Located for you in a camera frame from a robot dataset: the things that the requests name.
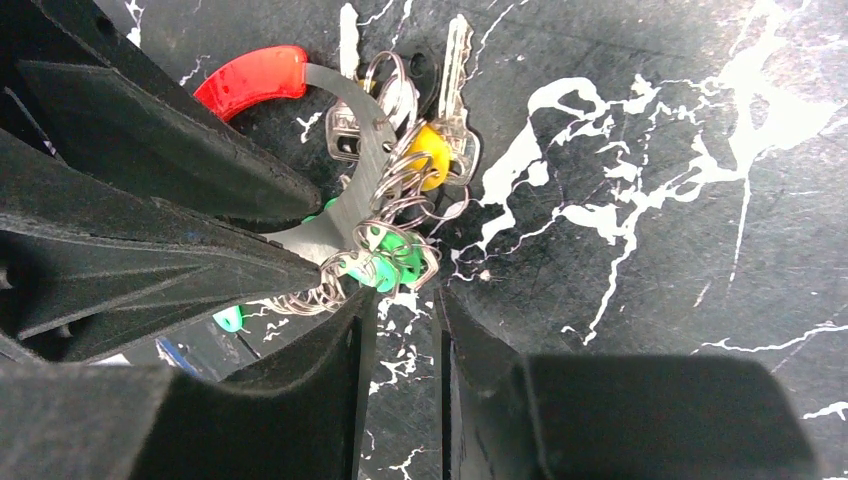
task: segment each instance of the screw hole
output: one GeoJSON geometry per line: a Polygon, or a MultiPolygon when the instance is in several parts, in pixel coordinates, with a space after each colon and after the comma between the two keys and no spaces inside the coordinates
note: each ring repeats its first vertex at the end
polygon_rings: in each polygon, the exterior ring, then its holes
{"type": "Polygon", "coordinates": [[[409,61],[409,74],[418,78],[427,71],[427,57],[421,53],[416,53],[409,61]]]}
{"type": "Polygon", "coordinates": [[[98,16],[94,23],[97,25],[97,30],[105,37],[114,37],[117,34],[112,21],[102,15],[98,16]]]}

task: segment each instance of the key head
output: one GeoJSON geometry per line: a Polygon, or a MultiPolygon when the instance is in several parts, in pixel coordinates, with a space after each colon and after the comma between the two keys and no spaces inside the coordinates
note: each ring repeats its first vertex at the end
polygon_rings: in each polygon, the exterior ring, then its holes
{"type": "Polygon", "coordinates": [[[468,129],[464,118],[440,118],[434,120],[431,125],[451,148],[451,173],[445,183],[468,185],[480,163],[480,137],[468,129]]]}
{"type": "Polygon", "coordinates": [[[342,162],[359,161],[359,122],[347,104],[339,100],[330,107],[324,127],[331,158],[342,162]]]}

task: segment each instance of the bunch of keys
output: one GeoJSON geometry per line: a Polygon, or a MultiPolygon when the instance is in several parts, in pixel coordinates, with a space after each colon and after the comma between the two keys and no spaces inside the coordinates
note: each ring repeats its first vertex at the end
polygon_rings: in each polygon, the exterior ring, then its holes
{"type": "MultiPolygon", "coordinates": [[[[473,33],[464,16],[458,15],[451,20],[442,68],[437,116],[420,129],[418,136],[405,152],[432,154],[433,167],[445,173],[428,181],[424,190],[437,188],[442,183],[468,185],[479,163],[480,139],[468,128],[468,111],[460,93],[467,78],[465,64],[471,56],[473,33]]],[[[342,59],[341,63],[345,65],[345,59],[342,59]]],[[[343,67],[342,74],[356,80],[355,69],[343,67]]],[[[414,95],[417,95],[417,92],[399,92],[398,89],[404,88],[404,83],[397,81],[397,78],[396,74],[393,74],[383,85],[378,97],[378,103],[390,116],[389,121],[395,129],[410,116],[411,110],[415,109],[415,102],[404,101],[404,99],[415,98],[414,95]],[[395,99],[401,99],[401,103],[390,103],[395,99]]],[[[370,85],[365,85],[365,88],[368,90],[370,85]]],[[[344,102],[338,101],[327,112],[325,121],[330,156],[336,160],[358,161],[356,146],[359,140],[359,125],[350,108],[344,102]]],[[[421,165],[413,166],[423,167],[424,164],[425,162],[421,162],[421,165]]]]}

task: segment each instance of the table surface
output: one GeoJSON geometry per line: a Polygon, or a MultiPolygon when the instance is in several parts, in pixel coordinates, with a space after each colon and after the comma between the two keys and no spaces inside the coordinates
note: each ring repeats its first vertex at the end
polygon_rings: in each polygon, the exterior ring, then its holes
{"type": "MultiPolygon", "coordinates": [[[[341,1],[98,3],[192,91],[269,45],[338,66],[341,1]]],[[[442,51],[460,13],[475,30],[462,93],[483,143],[477,201],[432,236],[480,322],[522,352],[759,361],[824,477],[848,477],[845,0],[353,5],[366,61],[398,42],[442,51]]],[[[233,126],[329,197],[345,171],[324,145],[333,101],[270,102],[233,126]]],[[[240,338],[203,323],[171,341],[221,378],[321,320],[248,309],[240,338]]],[[[437,478],[431,309],[426,293],[380,305],[363,476],[437,478]]]]}

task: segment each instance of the red handle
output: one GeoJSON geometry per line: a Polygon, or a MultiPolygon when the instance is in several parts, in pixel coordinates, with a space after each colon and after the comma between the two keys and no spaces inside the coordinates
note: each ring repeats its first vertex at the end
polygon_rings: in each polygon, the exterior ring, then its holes
{"type": "Polygon", "coordinates": [[[229,122],[259,102],[302,97],[306,93],[307,60],[306,52],[292,45],[254,50],[216,70],[194,96],[229,122]]]}

